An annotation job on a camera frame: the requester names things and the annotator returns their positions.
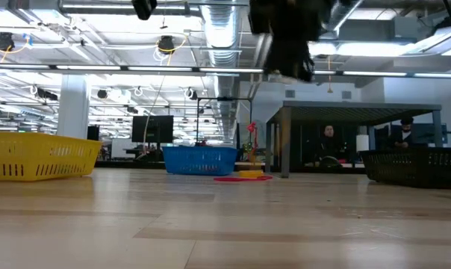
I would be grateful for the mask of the black metal rig frame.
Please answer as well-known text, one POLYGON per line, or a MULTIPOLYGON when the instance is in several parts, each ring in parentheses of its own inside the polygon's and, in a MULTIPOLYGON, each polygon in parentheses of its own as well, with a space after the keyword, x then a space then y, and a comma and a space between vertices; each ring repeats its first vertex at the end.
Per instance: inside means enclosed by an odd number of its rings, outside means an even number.
POLYGON ((196 141, 195 146, 199 145, 199 112, 202 109, 200 102, 202 100, 207 101, 217 101, 217 102, 233 102, 233 101, 247 101, 249 103, 249 121, 252 123, 252 99, 251 98, 241 98, 241 97, 232 97, 232 96, 220 96, 220 97, 198 97, 196 100, 196 141))

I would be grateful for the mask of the blue plastic basket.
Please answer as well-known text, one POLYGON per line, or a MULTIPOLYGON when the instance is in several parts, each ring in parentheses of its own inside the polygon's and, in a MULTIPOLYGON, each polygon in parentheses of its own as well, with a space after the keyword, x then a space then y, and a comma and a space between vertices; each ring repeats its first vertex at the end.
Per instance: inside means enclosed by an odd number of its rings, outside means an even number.
POLYGON ((234 171, 237 150, 213 146, 165 146, 163 154, 168 173, 227 176, 234 171))

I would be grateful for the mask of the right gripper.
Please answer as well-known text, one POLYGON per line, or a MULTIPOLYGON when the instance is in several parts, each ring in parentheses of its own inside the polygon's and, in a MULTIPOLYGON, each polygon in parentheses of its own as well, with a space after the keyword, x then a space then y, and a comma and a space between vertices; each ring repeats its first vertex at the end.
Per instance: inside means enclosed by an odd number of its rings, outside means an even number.
MULTIPOLYGON (((304 40, 297 50, 291 76, 311 82, 315 63, 307 41, 316 41, 329 21, 334 0, 249 0, 253 34, 271 34, 277 40, 304 40)), ((264 64, 266 74, 291 68, 287 43, 273 41, 264 64)))

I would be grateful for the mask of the grey perforated metal shelf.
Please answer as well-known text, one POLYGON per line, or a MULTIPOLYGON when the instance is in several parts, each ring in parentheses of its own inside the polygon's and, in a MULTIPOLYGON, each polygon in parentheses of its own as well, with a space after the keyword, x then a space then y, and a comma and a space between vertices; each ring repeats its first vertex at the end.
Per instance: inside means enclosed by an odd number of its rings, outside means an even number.
POLYGON ((374 127, 400 120, 403 117, 432 115, 434 144, 442 147, 443 130, 441 106, 432 104, 372 103, 372 102, 314 102, 284 101, 279 110, 266 121, 266 160, 264 171, 271 172, 273 124, 279 126, 279 175, 290 175, 290 136, 294 120, 316 123, 350 123, 365 126, 369 136, 369 146, 375 147, 374 127))

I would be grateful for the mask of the black rounded object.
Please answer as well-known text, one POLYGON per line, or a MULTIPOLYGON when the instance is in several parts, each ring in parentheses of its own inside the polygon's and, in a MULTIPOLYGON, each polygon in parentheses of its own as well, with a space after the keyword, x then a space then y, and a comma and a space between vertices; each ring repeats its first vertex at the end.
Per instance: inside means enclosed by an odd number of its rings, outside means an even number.
POLYGON ((342 164, 333 156, 325 156, 320 159, 319 167, 333 168, 342 167, 342 164))

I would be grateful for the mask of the silver ceiling duct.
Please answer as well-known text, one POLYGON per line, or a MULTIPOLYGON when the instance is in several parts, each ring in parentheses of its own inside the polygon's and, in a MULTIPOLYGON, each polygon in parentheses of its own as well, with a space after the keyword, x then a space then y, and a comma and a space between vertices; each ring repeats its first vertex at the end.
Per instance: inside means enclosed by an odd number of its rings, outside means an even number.
MULTIPOLYGON (((204 34, 212 67, 237 67, 240 8, 232 5, 213 4, 200 7, 204 19, 204 34)), ((226 143, 234 139, 234 112, 231 102, 218 102, 220 126, 226 143)))
POLYGON ((324 55, 324 52, 315 52, 314 46, 320 40, 337 40, 340 27, 350 17, 353 11, 364 0, 310 0, 310 7, 317 26, 316 33, 311 39, 312 44, 308 44, 309 62, 314 65, 313 58, 316 55, 324 55))

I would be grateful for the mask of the person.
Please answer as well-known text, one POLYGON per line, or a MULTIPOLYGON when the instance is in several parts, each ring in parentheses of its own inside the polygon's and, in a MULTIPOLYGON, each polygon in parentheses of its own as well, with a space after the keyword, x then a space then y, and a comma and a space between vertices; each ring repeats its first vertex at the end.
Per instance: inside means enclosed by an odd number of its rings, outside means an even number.
POLYGON ((333 156, 339 160, 342 147, 343 143, 335 137, 334 127, 330 125, 325 126, 323 136, 320 137, 317 146, 317 158, 319 163, 320 159, 325 156, 333 156))
POLYGON ((413 117, 406 117, 400 120, 400 128, 394 129, 388 138, 390 148, 406 149, 415 146, 412 134, 413 122, 413 117))

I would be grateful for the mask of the red rubber band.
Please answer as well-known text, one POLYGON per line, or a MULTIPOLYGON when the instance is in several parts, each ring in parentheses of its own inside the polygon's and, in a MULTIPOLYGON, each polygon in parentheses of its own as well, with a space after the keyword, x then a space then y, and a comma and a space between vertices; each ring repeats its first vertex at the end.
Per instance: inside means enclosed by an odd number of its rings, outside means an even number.
POLYGON ((247 178, 247 177, 215 177, 214 181, 216 182, 262 182, 272 179, 272 176, 259 176, 255 178, 247 178))

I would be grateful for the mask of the black plastic basket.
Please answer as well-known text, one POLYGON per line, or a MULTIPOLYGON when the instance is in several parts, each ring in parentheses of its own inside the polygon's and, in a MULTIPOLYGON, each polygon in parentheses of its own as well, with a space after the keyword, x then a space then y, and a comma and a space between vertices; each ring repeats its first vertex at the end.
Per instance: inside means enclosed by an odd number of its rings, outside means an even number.
POLYGON ((367 177, 375 182, 451 189, 451 148, 369 150, 360 155, 367 177))

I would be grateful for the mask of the black aluminium table frame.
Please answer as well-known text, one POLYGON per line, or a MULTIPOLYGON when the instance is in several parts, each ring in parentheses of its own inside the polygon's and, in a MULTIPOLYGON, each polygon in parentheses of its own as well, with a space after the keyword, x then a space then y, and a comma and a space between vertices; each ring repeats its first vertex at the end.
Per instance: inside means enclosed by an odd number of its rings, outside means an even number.
MULTIPOLYGON (((163 162, 138 161, 97 161, 95 168, 124 168, 124 169, 150 169, 165 170, 163 162)), ((365 174, 364 167, 291 167, 291 173, 337 173, 337 174, 365 174)))

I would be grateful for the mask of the long ceiling light strip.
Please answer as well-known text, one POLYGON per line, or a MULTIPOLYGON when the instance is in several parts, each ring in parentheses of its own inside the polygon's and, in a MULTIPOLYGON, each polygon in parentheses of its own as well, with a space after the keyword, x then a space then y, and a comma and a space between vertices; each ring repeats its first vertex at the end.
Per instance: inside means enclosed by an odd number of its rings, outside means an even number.
MULTIPOLYGON (((0 70, 18 72, 57 72, 83 74, 135 74, 135 75, 263 75, 259 68, 230 67, 173 67, 173 66, 113 66, 113 65, 46 65, 0 64, 0 70)), ((439 72, 371 72, 344 70, 316 70, 315 76, 439 78, 451 79, 451 73, 439 72)))

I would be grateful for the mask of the red articulated lamp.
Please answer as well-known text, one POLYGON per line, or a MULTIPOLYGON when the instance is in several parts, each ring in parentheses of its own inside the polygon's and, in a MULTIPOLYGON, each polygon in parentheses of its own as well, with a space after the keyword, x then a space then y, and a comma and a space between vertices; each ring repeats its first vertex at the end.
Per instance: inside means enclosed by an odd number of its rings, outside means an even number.
POLYGON ((258 127, 255 122, 251 122, 247 126, 247 130, 249 131, 250 138, 247 146, 247 152, 249 156, 249 161, 255 166, 256 163, 256 151, 258 149, 258 127))

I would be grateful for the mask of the black flat monitor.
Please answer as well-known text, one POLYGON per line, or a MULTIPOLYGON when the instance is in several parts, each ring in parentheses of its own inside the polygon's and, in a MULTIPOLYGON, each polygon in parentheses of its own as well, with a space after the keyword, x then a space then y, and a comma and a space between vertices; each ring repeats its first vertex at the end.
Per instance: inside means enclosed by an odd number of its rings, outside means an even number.
POLYGON ((135 143, 172 143, 173 116, 134 116, 131 141, 135 143))

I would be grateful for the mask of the yellow plastic basket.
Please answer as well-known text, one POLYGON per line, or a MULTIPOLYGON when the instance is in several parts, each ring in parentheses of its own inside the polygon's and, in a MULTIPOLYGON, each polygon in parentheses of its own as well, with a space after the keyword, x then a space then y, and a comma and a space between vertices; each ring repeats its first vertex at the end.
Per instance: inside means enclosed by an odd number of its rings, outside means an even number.
POLYGON ((92 173, 102 143, 36 132, 0 132, 0 181, 35 182, 92 173))

